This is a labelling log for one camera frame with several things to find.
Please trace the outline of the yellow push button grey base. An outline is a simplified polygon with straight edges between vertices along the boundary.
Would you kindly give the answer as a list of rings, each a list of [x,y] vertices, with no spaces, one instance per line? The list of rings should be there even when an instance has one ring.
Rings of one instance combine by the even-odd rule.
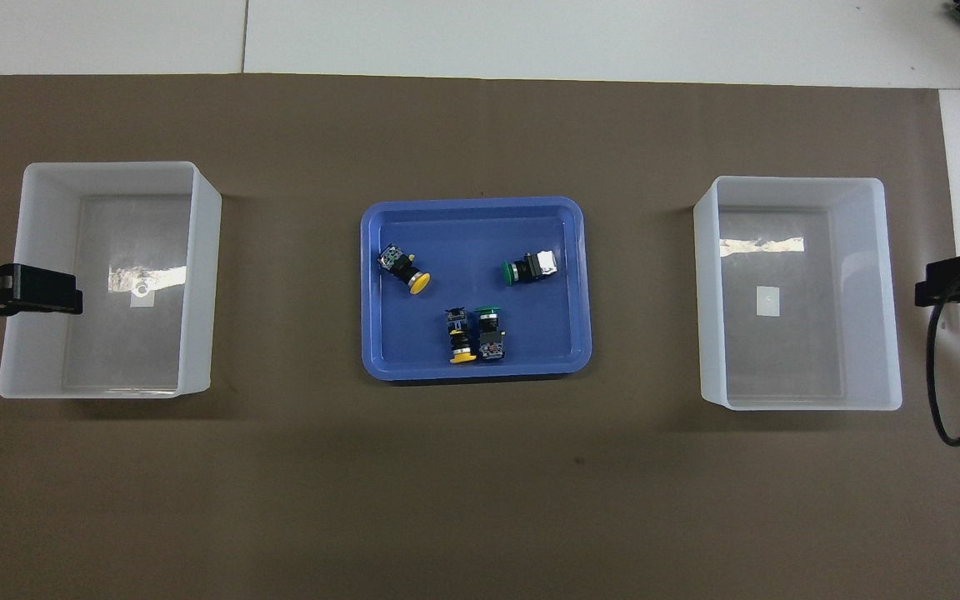
[[[377,256],[378,266],[407,285],[411,295],[419,295],[431,283],[431,274],[415,265],[415,255],[405,252],[395,243],[389,243]]]

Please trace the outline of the yellow push button blue base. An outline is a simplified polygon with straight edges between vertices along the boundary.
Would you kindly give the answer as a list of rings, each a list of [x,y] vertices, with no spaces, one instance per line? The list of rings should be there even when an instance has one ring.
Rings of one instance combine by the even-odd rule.
[[[468,311],[465,307],[449,308],[445,310],[445,316],[451,353],[450,363],[475,361],[477,356],[473,352]]]

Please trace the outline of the green push button white block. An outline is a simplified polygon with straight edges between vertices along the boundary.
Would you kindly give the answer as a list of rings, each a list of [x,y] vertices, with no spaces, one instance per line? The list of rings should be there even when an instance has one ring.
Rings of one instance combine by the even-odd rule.
[[[502,264],[503,281],[507,286],[533,283],[549,278],[557,272],[558,261],[553,250],[525,253],[517,261],[506,261]]]

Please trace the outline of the translucent white box round-hole label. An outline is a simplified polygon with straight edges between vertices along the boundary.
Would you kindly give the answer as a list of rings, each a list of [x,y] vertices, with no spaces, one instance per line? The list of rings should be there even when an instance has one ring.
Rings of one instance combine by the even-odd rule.
[[[24,170],[14,259],[72,274],[83,313],[5,323],[0,395],[168,399],[211,384],[223,198],[189,161],[42,162]],[[153,307],[110,268],[187,267]]]

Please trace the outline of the short silver tape strip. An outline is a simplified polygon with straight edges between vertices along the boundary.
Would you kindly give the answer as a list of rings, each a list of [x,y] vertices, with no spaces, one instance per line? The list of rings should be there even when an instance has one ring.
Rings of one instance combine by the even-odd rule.
[[[107,271],[107,291],[110,293],[130,293],[137,278],[148,278],[150,286],[157,290],[175,288],[186,283],[187,267],[168,269],[145,267],[110,268]]]

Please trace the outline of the translucent white box plain label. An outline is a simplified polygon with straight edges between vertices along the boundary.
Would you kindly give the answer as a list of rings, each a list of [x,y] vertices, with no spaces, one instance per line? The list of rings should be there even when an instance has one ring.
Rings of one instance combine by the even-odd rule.
[[[693,206],[705,400],[734,411],[902,406],[885,190],[871,177],[719,176]],[[721,238],[803,253],[720,257]],[[757,287],[781,289],[759,317]]]

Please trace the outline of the long silver tape strip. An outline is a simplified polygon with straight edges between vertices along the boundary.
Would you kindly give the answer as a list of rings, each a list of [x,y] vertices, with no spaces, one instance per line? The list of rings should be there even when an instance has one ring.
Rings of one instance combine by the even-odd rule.
[[[803,237],[789,237],[783,240],[721,238],[717,244],[717,250],[720,258],[730,258],[738,254],[803,253],[805,240]]]

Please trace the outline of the blue plastic tray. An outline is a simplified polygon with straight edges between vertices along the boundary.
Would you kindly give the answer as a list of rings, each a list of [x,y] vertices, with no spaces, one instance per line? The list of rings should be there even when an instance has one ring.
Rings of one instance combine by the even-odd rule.
[[[378,266],[395,243],[432,280],[419,295]],[[507,286],[502,265],[553,250],[557,272]],[[377,202],[359,223],[361,356],[381,381],[533,378],[582,371],[592,356],[583,210],[566,197]],[[450,363],[445,310],[502,309],[506,356]]]

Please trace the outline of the brown paper table mat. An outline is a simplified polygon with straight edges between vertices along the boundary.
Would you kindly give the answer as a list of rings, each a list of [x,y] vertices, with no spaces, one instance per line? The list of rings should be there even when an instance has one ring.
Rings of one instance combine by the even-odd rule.
[[[26,166],[130,160],[222,194],[211,387],[0,398],[0,600],[960,598],[912,300],[956,252],[936,91],[0,76],[0,263]],[[723,174],[880,179],[900,409],[701,398],[691,209]],[[582,208],[589,364],[373,379],[363,213],[492,195]]]

